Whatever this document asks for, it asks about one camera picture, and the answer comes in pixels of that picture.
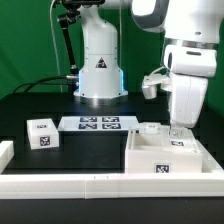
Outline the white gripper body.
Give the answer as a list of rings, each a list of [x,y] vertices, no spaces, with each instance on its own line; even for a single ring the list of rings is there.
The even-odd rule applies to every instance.
[[[163,63],[171,78],[169,98],[172,126],[193,128],[205,99],[208,78],[216,72],[217,51],[167,45]]]

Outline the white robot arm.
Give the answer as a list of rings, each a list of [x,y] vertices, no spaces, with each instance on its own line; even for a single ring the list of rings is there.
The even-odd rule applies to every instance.
[[[129,10],[130,28],[118,35],[99,8],[81,8],[84,59],[74,96],[91,103],[128,94],[136,83],[144,97],[170,93],[170,125],[198,121],[208,79],[217,69],[224,0],[105,0],[103,9]]]

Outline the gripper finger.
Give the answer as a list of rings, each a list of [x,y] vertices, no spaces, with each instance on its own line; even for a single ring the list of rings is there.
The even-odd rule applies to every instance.
[[[184,128],[183,127],[179,127],[179,126],[172,125],[170,127],[170,133],[174,137],[181,138],[183,136],[183,133],[184,133]]]

